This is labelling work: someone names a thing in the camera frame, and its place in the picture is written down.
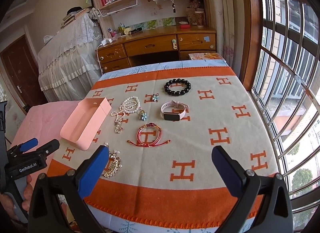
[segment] watch face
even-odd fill
[[[164,112],[163,118],[164,118],[164,120],[168,120],[168,121],[179,121],[180,115],[179,115],[179,113]]]

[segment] blue flower earring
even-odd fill
[[[139,115],[140,115],[140,119],[141,119],[142,121],[146,121],[147,118],[148,118],[147,112],[146,112],[145,110],[141,110],[141,111],[139,112]]]
[[[152,100],[153,100],[153,102],[158,102],[159,94],[153,94]]]

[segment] white covered furniture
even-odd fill
[[[96,54],[101,40],[100,27],[85,13],[39,51],[39,84],[48,102],[85,98],[101,77]]]

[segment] door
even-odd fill
[[[36,106],[48,102],[40,89],[38,67],[24,35],[7,47],[1,58],[12,85],[26,105]]]

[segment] curtain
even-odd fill
[[[101,77],[95,50],[101,39],[76,46],[39,75],[48,102],[82,100]]]
[[[235,20],[233,0],[209,0],[212,26],[217,30],[217,52],[230,67],[235,46]]]

